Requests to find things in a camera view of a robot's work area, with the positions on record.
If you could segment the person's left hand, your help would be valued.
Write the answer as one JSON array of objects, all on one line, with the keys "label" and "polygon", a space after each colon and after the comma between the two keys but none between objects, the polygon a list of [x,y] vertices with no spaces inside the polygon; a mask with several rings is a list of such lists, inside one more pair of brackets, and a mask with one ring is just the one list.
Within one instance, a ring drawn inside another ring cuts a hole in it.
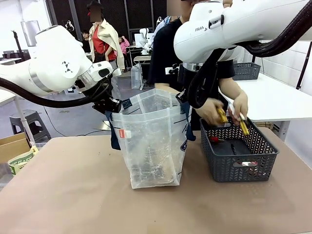
[{"label": "person's left hand", "polygon": [[240,121],[240,116],[242,115],[245,119],[247,118],[248,113],[248,97],[244,91],[241,91],[240,94],[234,99],[234,118]]}]

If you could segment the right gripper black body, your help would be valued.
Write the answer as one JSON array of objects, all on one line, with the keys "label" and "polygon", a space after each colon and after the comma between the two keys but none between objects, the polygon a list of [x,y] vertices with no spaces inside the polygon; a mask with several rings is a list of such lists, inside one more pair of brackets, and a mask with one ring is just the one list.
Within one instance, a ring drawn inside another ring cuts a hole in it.
[{"label": "right gripper black body", "polygon": [[195,76],[195,72],[186,69],[183,64],[180,64],[177,75],[177,83],[179,86],[179,93],[176,95],[180,104],[188,101],[188,90],[190,83]]}]

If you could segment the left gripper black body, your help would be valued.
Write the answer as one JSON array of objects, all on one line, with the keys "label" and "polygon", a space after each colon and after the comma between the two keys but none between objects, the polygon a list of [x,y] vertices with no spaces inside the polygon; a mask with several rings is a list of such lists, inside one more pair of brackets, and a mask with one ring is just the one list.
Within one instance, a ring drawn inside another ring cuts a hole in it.
[{"label": "left gripper black body", "polygon": [[76,99],[76,106],[92,103],[92,107],[97,111],[110,111],[110,78],[102,79],[88,90],[85,88],[80,89],[80,85],[82,85],[82,81],[77,80],[75,86],[79,88],[79,91],[81,91],[85,97]]}]

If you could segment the person's right hand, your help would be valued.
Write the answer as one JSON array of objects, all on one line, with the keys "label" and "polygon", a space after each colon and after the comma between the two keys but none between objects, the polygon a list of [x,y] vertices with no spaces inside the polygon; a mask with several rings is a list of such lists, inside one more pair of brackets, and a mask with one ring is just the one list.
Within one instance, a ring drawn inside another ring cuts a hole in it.
[{"label": "person's right hand", "polygon": [[221,123],[221,117],[217,112],[222,109],[224,104],[217,99],[208,98],[203,106],[195,109],[196,113],[210,125],[218,125]]}]

